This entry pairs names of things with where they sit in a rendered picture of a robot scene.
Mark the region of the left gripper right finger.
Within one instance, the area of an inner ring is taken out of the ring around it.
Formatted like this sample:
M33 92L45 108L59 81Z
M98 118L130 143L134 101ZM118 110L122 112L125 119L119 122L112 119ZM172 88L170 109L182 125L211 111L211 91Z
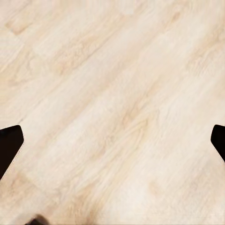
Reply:
M225 161L225 126L214 125L210 141Z

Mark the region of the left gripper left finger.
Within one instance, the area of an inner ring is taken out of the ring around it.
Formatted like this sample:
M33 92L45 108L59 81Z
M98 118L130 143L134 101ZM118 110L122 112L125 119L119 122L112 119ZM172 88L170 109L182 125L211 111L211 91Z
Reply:
M0 130L0 180L24 142L20 125Z

